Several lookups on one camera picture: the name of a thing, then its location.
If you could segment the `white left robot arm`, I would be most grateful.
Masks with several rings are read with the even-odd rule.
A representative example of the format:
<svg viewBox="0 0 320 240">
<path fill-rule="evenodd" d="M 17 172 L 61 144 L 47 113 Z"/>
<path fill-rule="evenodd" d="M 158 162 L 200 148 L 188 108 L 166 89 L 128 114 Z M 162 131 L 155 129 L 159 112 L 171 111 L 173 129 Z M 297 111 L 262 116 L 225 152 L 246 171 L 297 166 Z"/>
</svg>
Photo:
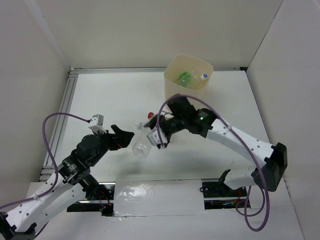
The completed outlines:
<svg viewBox="0 0 320 240">
<path fill-rule="evenodd" d="M 100 188 L 91 168 L 108 152 L 129 146 L 133 132 L 115 124 L 109 133 L 102 127 L 86 135 L 57 167 L 57 173 L 16 208 L 1 212 L 0 233 L 6 240 L 33 240 L 56 215 L 82 199 L 97 197 Z"/>
</svg>

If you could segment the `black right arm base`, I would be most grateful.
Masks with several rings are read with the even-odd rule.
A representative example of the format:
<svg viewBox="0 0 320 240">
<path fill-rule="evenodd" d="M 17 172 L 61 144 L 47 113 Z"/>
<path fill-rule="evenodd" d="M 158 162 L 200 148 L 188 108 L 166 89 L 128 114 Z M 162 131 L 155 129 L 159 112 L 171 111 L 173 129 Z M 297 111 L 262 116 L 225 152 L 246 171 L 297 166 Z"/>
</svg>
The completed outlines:
<svg viewBox="0 0 320 240">
<path fill-rule="evenodd" d="M 230 171 L 230 169 L 225 170 L 220 178 L 202 180 L 199 191 L 203 194 L 205 210 L 235 209 L 237 204 L 239 208 L 244 207 L 246 188 L 233 190 L 224 183 Z"/>
</svg>

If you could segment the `clear bottle white cap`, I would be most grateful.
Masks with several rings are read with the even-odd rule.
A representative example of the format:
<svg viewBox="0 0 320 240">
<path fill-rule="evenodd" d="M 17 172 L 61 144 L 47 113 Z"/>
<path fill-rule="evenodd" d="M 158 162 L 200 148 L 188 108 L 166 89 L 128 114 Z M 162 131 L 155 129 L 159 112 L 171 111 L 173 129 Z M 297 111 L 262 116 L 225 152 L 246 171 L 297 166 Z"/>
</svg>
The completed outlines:
<svg viewBox="0 0 320 240">
<path fill-rule="evenodd" d="M 192 70 L 190 75 L 191 75 L 191 80 L 190 80 L 191 90 L 199 91 L 207 83 L 208 75 L 206 73 L 199 73 L 196 70 Z"/>
</svg>

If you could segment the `beige plastic bin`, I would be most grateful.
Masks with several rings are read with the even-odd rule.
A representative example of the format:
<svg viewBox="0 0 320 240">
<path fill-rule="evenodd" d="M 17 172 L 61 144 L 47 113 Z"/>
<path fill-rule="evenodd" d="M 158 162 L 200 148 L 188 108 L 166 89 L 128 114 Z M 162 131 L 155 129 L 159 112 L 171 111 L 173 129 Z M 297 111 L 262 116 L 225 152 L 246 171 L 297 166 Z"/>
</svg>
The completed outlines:
<svg viewBox="0 0 320 240">
<path fill-rule="evenodd" d="M 213 71 L 213 66 L 204 60 L 177 55 L 164 71 L 165 99 L 181 94 L 202 100 Z"/>
</svg>

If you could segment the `green plastic bottle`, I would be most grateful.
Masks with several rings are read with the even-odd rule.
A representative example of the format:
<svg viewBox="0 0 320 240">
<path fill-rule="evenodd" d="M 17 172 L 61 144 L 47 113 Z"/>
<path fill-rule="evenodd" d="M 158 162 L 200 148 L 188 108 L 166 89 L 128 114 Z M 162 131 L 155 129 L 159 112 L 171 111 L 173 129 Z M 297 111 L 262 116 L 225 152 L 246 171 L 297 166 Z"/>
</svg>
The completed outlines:
<svg viewBox="0 0 320 240">
<path fill-rule="evenodd" d="M 192 80 L 192 75 L 188 72 L 183 72 L 180 74 L 178 80 L 175 82 L 176 85 L 179 85 L 184 88 L 189 88 Z"/>
</svg>

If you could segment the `aluminium frame rail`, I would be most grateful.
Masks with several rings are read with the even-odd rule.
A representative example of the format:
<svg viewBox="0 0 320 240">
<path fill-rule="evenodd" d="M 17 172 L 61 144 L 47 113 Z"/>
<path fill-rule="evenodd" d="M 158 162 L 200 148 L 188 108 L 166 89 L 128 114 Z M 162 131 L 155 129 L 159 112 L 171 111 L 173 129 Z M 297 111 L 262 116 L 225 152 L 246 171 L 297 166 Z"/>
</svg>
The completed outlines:
<svg viewBox="0 0 320 240">
<path fill-rule="evenodd" d="M 68 113 L 74 97 L 77 80 L 80 74 L 109 74 L 109 73 L 163 73 L 164 67 L 136 67 L 136 68 L 72 68 L 68 73 L 66 87 L 63 93 L 59 110 Z M 53 154 L 58 150 L 59 143 L 63 138 L 68 118 L 58 116 L 56 118 L 53 132 L 50 139 L 50 149 Z M 38 181 L 45 182 L 54 172 L 50 156 L 46 154 Z"/>
</svg>

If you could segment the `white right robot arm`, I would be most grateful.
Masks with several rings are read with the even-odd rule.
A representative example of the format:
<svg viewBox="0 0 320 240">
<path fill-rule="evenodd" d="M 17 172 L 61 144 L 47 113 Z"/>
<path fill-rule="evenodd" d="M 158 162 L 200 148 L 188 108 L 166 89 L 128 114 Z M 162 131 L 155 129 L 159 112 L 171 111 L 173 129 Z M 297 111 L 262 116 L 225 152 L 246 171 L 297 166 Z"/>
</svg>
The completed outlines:
<svg viewBox="0 0 320 240">
<path fill-rule="evenodd" d="M 219 178 L 220 194 L 230 196 L 236 189 L 249 186 L 275 192 L 288 166 L 287 147 L 280 142 L 264 142 L 237 129 L 208 104 L 196 109 L 189 98 L 173 95 L 164 103 L 171 111 L 171 118 L 158 113 L 143 124 L 150 143 L 158 149 L 166 148 L 172 135 L 183 130 L 218 142 L 252 163 L 243 169 L 225 170 Z"/>
</svg>

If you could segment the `clear bottle red label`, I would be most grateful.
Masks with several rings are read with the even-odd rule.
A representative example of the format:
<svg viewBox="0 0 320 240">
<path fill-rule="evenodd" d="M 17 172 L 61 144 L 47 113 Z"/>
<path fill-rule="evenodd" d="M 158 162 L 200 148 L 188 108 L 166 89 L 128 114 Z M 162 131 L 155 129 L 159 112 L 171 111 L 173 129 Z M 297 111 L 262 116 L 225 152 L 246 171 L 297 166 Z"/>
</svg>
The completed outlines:
<svg viewBox="0 0 320 240">
<path fill-rule="evenodd" d="M 154 117 L 155 117 L 155 114 L 153 112 L 149 112 L 147 115 L 148 120 L 151 120 Z"/>
</svg>

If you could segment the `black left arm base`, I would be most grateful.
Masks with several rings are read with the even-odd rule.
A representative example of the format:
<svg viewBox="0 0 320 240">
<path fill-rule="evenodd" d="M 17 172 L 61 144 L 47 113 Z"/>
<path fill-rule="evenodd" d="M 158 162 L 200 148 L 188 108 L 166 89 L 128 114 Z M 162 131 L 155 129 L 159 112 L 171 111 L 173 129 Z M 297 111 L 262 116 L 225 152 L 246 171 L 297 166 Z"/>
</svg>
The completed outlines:
<svg viewBox="0 0 320 240">
<path fill-rule="evenodd" d="M 114 216 L 115 182 L 98 182 L 89 174 L 78 184 L 84 198 L 70 205 L 68 213 L 99 212 L 104 217 Z"/>
</svg>

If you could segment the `long clear plastic bottle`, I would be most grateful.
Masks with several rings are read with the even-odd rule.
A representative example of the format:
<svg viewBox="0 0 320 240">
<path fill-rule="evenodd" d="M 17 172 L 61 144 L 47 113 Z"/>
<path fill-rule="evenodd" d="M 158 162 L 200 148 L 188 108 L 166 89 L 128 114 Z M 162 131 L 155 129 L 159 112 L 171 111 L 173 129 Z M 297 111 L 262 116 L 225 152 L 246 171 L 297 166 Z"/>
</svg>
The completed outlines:
<svg viewBox="0 0 320 240">
<path fill-rule="evenodd" d="M 139 158 L 146 158 L 152 148 L 152 144 L 148 139 L 148 134 L 151 132 L 149 127 L 145 127 L 144 122 L 139 122 L 136 125 L 137 130 L 139 131 L 138 138 L 134 142 L 132 147 L 132 153 Z"/>
</svg>

